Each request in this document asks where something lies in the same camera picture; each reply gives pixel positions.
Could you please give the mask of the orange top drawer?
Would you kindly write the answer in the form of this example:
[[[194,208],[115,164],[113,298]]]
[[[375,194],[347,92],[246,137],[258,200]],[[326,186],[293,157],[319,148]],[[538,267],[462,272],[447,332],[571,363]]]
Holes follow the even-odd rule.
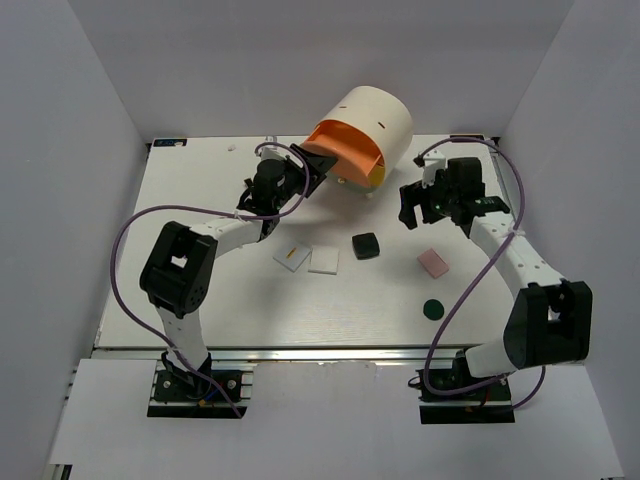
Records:
[[[335,156],[337,163],[331,172],[361,186],[370,186],[368,175],[375,165],[384,166],[384,156],[369,136],[337,120],[320,122],[301,146],[313,153]]]

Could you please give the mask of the pink rectangular compact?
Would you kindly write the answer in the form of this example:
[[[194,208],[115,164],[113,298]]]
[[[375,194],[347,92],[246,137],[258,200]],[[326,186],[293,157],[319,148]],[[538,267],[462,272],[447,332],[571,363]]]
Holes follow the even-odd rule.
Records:
[[[449,271],[449,265],[432,248],[424,251],[417,257],[424,270],[434,279],[445,275]]]

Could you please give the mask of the black square compact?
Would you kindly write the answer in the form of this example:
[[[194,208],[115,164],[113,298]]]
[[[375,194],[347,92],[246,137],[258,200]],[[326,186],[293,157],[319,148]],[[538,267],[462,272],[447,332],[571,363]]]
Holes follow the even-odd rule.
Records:
[[[380,245],[373,232],[356,234],[351,242],[357,260],[369,260],[380,255]]]

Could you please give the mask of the white compact with gold stripe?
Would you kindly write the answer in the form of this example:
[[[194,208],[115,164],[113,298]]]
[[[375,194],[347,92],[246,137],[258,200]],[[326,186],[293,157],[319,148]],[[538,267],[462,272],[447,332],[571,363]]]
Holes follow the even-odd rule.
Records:
[[[289,242],[277,250],[272,258],[288,271],[295,273],[310,254],[309,246],[299,242]]]

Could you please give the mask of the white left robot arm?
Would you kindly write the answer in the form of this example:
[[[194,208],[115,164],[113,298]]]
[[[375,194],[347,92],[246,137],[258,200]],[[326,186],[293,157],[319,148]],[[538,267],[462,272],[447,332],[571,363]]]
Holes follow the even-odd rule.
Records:
[[[337,163],[334,156],[296,144],[290,149],[301,157],[300,165],[266,148],[254,177],[246,182],[237,209],[256,219],[244,220],[234,214],[194,226],[169,222],[142,270],[140,287],[156,308],[171,342],[162,363],[188,398],[202,398],[211,387],[211,357],[198,310],[208,292],[214,261],[266,239],[278,225],[281,209],[296,195],[311,195]]]

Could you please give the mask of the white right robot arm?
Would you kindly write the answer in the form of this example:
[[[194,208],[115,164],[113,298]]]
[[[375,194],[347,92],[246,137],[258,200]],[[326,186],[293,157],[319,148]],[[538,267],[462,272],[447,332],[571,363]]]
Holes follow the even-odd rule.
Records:
[[[488,378],[537,366],[584,360],[589,353],[593,293],[569,281],[517,233],[507,204],[485,192],[482,165],[473,157],[419,161],[421,180],[401,188],[399,219],[408,228],[444,218],[492,260],[514,299],[496,340],[468,349],[451,384],[461,397],[484,391]]]

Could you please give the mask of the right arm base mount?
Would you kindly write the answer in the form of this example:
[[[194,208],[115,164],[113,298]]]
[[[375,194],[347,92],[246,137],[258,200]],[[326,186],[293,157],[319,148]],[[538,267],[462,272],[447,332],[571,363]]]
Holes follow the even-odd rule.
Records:
[[[430,367],[416,371],[407,386],[419,392],[419,413],[422,425],[511,424],[515,422],[512,398],[506,381],[497,382],[456,395],[436,395],[426,388],[428,381],[438,390],[455,390],[479,383],[468,369],[465,351],[453,357],[449,367]]]

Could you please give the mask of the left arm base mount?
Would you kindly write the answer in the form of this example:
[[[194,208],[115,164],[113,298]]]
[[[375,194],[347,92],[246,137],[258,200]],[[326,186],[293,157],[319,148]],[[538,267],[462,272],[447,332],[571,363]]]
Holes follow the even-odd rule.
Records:
[[[214,384],[173,365],[167,353],[156,365],[147,406],[149,418],[241,419],[248,408],[251,378],[248,371],[212,367],[212,359],[199,369]]]

